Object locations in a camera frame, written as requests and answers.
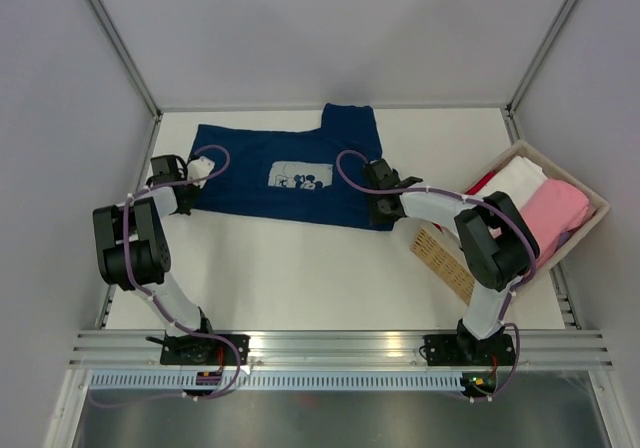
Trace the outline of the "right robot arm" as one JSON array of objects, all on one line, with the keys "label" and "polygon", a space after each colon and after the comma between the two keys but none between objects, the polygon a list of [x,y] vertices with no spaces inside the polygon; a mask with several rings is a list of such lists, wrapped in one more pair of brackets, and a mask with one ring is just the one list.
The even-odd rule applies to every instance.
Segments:
[{"label": "right robot arm", "polygon": [[501,191],[482,198],[429,187],[417,177],[402,180],[383,159],[366,164],[363,175],[374,222],[420,219],[457,238],[474,285],[456,328],[456,351],[469,363],[495,353],[513,290],[540,253],[512,199]]}]

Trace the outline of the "blue t shirt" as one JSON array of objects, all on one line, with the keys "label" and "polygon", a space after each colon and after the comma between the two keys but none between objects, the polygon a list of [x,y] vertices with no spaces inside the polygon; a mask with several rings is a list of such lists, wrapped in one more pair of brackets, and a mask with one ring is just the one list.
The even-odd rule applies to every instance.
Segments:
[{"label": "blue t shirt", "polygon": [[227,170],[206,182],[196,209],[390,231],[370,220],[366,161],[382,156],[370,106],[324,107],[318,128],[303,132],[258,131],[201,124],[191,155],[205,156]]}]

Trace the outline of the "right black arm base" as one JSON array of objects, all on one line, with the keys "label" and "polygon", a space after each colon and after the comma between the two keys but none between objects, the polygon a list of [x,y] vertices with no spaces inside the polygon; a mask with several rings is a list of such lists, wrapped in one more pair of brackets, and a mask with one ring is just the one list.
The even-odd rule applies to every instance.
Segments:
[{"label": "right black arm base", "polygon": [[429,366],[512,366],[516,358],[514,342],[504,332],[482,340],[452,333],[425,335],[422,353]]}]

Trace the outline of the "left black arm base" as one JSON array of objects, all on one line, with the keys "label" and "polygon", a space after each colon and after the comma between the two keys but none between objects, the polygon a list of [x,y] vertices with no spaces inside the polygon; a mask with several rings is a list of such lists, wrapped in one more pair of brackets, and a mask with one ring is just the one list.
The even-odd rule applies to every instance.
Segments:
[{"label": "left black arm base", "polygon": [[165,336],[162,341],[148,337],[162,346],[160,364],[165,366],[232,366],[247,364],[250,337],[246,334],[221,334],[225,342],[184,335]]}]

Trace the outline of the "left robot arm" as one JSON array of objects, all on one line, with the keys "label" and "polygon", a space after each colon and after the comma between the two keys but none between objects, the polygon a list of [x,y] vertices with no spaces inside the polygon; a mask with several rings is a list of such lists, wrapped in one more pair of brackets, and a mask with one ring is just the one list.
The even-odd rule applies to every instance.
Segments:
[{"label": "left robot arm", "polygon": [[191,302],[171,274],[172,258],[162,221],[189,215],[211,175],[215,162],[207,157],[184,160],[177,155],[151,159],[152,174],[121,204],[92,213],[99,272],[143,300],[162,321],[162,339],[149,340],[165,353],[206,364],[218,352],[218,340],[206,315]]}]

